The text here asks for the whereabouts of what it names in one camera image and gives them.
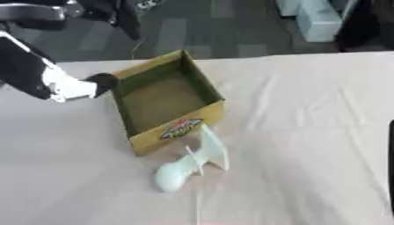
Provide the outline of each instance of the floor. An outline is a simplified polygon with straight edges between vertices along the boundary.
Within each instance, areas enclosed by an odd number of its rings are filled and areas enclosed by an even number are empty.
[[[167,0],[141,23],[138,41],[106,23],[76,19],[61,32],[15,34],[59,62],[148,59],[181,48],[196,59],[337,52],[331,43],[305,42],[274,0]]]

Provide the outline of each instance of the white plastic stand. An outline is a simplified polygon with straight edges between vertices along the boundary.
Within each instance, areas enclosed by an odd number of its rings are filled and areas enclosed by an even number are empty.
[[[227,149],[205,124],[201,126],[201,148],[195,153],[188,146],[186,149],[188,155],[163,165],[157,171],[155,181],[163,192],[177,191],[197,171],[203,176],[202,166],[207,162],[224,170],[230,167]]]

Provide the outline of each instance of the cardboard box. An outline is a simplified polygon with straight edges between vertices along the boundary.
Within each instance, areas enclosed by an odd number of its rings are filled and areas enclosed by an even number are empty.
[[[138,156],[148,155],[223,115],[223,98],[186,51],[157,57],[116,74],[113,97]]]

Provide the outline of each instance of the table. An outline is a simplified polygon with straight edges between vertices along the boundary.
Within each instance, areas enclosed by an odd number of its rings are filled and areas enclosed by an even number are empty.
[[[230,170],[205,167],[175,193],[155,170],[174,142],[135,157],[111,95],[57,104],[0,90],[0,223],[392,224],[388,124],[394,54],[198,61],[226,97],[214,131]],[[68,62],[83,78],[137,62]]]

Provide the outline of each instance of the box side panel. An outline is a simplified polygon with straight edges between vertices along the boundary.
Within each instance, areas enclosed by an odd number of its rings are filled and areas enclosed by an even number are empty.
[[[115,72],[114,74],[120,79],[128,77],[128,76],[137,75],[137,74],[140,74],[146,70],[152,69],[154,67],[166,64],[168,62],[179,60],[181,58],[181,56],[182,56],[182,51],[176,51],[173,53],[158,56],[152,60],[143,62],[141,64],[134,65],[129,69],[124,69],[124,70]]]
[[[120,80],[120,85],[117,89],[120,90],[122,97],[126,97],[132,91],[141,89],[147,85],[171,76],[173,72],[179,70],[179,68],[180,61],[171,61],[166,64],[147,69],[142,73],[135,74],[133,76],[125,76]]]
[[[127,132],[128,138],[136,134],[136,130],[133,126],[133,123],[131,122],[131,118],[129,117],[128,114],[128,109],[123,103],[123,99],[121,94],[119,93],[119,90],[115,89],[112,90],[113,94],[113,99],[115,100],[116,106],[118,108],[118,112],[120,114],[121,120],[123,121],[123,126],[125,127],[125,130]]]
[[[206,76],[204,76],[204,73],[186,51],[182,54],[181,69],[190,85],[195,88],[197,94],[201,96],[207,105],[223,99],[221,94],[215,89],[214,85],[209,82]]]
[[[172,127],[174,123],[178,122],[179,120],[203,119],[203,123],[208,125],[215,124],[223,116],[223,102],[223,100],[219,100],[214,104],[207,105],[200,110],[190,112],[189,114],[165,123],[160,127],[153,128],[147,132],[131,137],[130,143],[132,144],[135,153],[138,156],[146,156],[158,150],[165,144],[176,140],[177,138],[164,140],[160,137],[168,130],[169,127]]]

